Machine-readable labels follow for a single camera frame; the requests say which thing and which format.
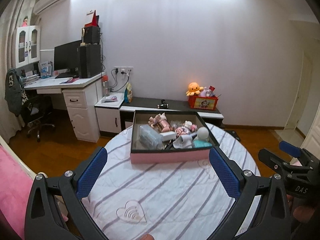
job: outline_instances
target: cabinet door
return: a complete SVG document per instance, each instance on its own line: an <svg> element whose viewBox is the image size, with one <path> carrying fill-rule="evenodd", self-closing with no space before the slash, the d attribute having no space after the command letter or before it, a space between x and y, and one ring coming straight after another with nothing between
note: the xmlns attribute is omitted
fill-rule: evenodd
<svg viewBox="0 0 320 240"><path fill-rule="evenodd" d="M96 107L96 114L100 131L120 133L120 111L119 109Z"/></svg>
<svg viewBox="0 0 320 240"><path fill-rule="evenodd" d="M22 67L28 64L28 37L29 26L17 28L16 43L14 50L15 67Z"/></svg>
<svg viewBox="0 0 320 240"><path fill-rule="evenodd" d="M72 107L67 109L76 137L85 141L93 141L88 109Z"/></svg>
<svg viewBox="0 0 320 240"><path fill-rule="evenodd" d="M28 61L34 63L40 60L40 27L29 27Z"/></svg>

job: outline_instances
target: human hand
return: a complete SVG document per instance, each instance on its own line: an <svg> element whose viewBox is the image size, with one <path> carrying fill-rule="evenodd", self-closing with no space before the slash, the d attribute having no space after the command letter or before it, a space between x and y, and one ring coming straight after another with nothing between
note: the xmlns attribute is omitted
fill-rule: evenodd
<svg viewBox="0 0 320 240"><path fill-rule="evenodd" d="M287 195L287 198L288 198L289 209L291 210L293 196ZM316 210L315 208L312 208L309 206L298 206L293 211L293 217L299 222L307 223L313 216L313 213L315 212L315 210Z"/></svg>
<svg viewBox="0 0 320 240"><path fill-rule="evenodd" d="M155 240L152 235L144 235L140 240Z"/></svg>

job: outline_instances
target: computer tower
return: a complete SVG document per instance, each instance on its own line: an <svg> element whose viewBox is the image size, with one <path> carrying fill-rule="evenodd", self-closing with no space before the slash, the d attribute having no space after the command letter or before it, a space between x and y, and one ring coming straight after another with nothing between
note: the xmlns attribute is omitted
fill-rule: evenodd
<svg viewBox="0 0 320 240"><path fill-rule="evenodd" d="M97 26L84 27L83 42L85 44L100 44L100 28Z"/></svg>
<svg viewBox="0 0 320 240"><path fill-rule="evenodd" d="M78 52L79 78L91 78L101 73L101 46L88 44L80 46Z"/></svg>

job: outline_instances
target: wooden floor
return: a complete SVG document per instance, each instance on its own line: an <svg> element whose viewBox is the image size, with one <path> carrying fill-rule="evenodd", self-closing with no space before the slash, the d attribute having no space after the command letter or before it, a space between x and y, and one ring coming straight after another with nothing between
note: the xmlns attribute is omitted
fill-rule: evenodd
<svg viewBox="0 0 320 240"><path fill-rule="evenodd" d="M53 113L52 123L55 132L45 127L40 132L41 142L36 141L36 134L26 138L27 129L18 131L10 139L9 146L35 173L45 172L49 177L60 176L67 170L75 169L79 163L93 152L97 146L104 147L111 138L101 137L97 143L78 141L69 120L67 111ZM269 177L274 172L258 160L258 152L267 148L286 161L289 155L278 149L278 140L268 130L235 129L241 143L247 148L258 165L262 176Z"/></svg>
<svg viewBox="0 0 320 240"><path fill-rule="evenodd" d="M10 139L10 148L35 173L45 172L49 177L61 176L67 170L75 169L87 159L97 146L104 147L111 138L100 137L97 143L77 140L67 111L55 111L51 127L40 131L40 142L36 141L36 132L26 137L27 129L18 131Z"/></svg>

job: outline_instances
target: pink blanket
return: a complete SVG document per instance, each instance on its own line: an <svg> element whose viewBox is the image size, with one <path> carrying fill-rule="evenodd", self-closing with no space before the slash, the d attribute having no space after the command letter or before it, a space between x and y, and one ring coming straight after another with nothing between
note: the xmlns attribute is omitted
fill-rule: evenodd
<svg viewBox="0 0 320 240"><path fill-rule="evenodd" d="M22 239L32 183L20 165L0 146L0 209Z"/></svg>

